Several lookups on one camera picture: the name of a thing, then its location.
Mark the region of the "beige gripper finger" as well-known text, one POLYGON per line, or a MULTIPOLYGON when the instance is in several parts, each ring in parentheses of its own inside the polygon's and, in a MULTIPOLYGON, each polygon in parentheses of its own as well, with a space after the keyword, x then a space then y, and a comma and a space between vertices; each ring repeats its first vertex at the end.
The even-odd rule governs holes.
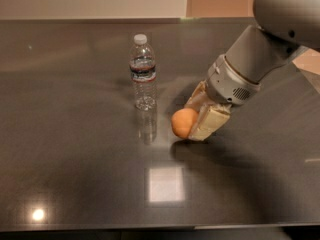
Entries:
POLYGON ((207 139, 230 119, 230 108, 228 104, 203 105, 188 138, 193 141, 207 139))
POLYGON ((191 108, 193 110, 200 110, 203 106, 211 105, 215 105, 215 102, 207 95, 206 82, 201 81, 194 89, 184 107, 191 108))

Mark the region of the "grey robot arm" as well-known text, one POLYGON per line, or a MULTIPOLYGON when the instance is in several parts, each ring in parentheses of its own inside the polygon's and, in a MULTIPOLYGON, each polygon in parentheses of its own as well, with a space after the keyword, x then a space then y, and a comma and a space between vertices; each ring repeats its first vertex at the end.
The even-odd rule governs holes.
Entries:
POLYGON ((208 69, 185 106, 198 113, 187 138, 202 141, 261 89, 261 81, 306 49, 320 49, 320 0, 254 0, 248 26, 208 69))

